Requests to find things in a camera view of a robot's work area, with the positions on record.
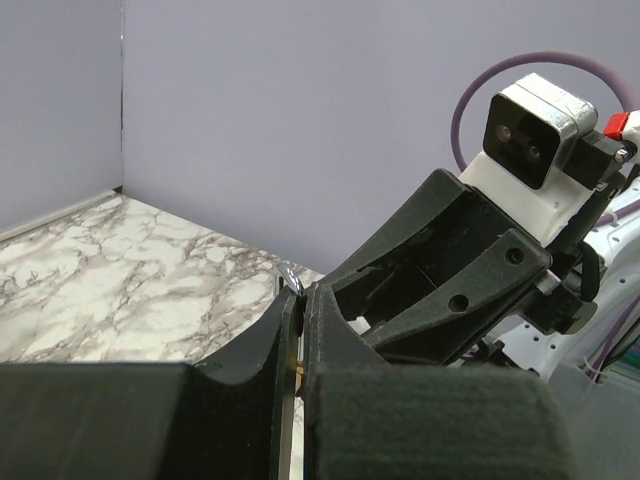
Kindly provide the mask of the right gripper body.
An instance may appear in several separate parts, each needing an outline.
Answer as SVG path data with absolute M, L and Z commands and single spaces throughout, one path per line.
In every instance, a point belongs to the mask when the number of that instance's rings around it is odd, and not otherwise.
M 606 187 L 596 190 L 547 247 L 552 254 L 551 272 L 560 284 L 549 293 L 528 294 L 519 313 L 543 335 L 571 335 L 582 329 L 597 310 L 595 297 L 601 284 L 601 261 L 585 241 L 612 199 L 626 184 L 615 173 Z

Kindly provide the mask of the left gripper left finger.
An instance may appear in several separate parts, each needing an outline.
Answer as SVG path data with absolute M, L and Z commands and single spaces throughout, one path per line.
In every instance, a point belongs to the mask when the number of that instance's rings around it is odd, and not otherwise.
M 285 479 L 303 301 L 188 364 L 5 363 L 5 479 Z

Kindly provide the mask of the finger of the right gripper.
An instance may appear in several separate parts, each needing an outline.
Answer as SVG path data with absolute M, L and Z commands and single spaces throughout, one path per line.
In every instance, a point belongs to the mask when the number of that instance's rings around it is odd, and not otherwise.
M 510 229 L 365 340 L 391 363 L 450 364 L 517 305 L 551 262 L 537 242 Z
M 457 279 L 502 293 L 515 274 L 487 250 L 514 227 L 478 189 L 438 170 L 320 284 L 337 295 L 427 295 Z

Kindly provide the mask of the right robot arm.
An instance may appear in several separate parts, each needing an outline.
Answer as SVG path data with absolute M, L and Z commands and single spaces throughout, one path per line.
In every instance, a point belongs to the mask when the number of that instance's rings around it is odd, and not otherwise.
M 475 361 L 543 379 L 565 360 L 588 373 L 639 328 L 639 217 L 615 175 L 548 246 L 478 189 L 433 172 L 323 284 L 366 346 L 391 364 Z

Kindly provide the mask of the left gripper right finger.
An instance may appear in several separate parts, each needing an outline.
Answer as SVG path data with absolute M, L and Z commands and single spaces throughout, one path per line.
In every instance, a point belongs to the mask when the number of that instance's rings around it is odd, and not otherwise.
M 347 324 L 329 286 L 304 316 L 307 479 L 571 479 L 559 405 L 535 375 L 391 365 Z

